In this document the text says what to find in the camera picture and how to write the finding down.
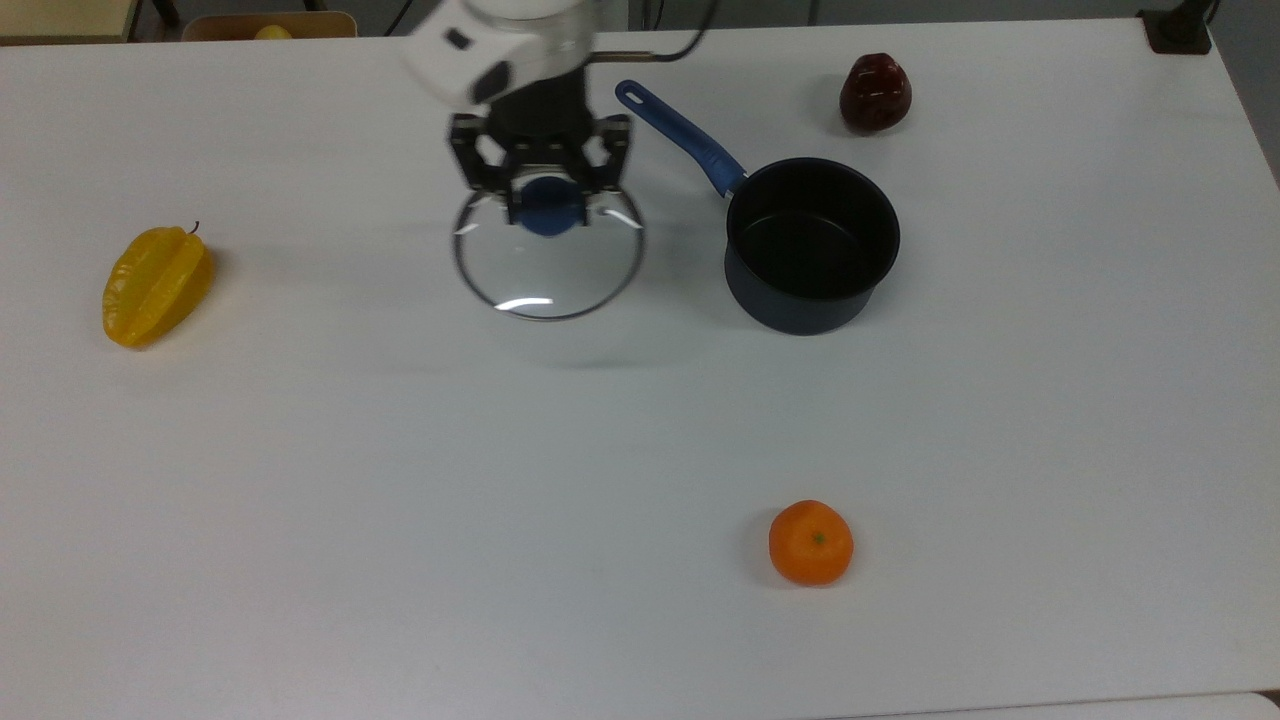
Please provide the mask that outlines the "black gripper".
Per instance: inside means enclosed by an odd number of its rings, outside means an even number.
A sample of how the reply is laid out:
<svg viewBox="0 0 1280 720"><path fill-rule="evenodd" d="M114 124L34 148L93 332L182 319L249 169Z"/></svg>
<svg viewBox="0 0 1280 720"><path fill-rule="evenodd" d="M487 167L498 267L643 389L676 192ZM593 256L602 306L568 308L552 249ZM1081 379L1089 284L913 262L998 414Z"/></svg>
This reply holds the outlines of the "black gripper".
<svg viewBox="0 0 1280 720"><path fill-rule="evenodd" d="M503 151L497 164L485 159L480 142L492 138ZM604 161L593 165L586 146L599 140ZM620 192L631 140L631 118L596 119L588 101L588 74L570 72L506 94L489 105L486 118L454 113L448 146L463 182L480 199L498 201L508 225L518 220L515 170L554 165L573 173L579 187L573 218L588 219L590 201Z"/></svg>

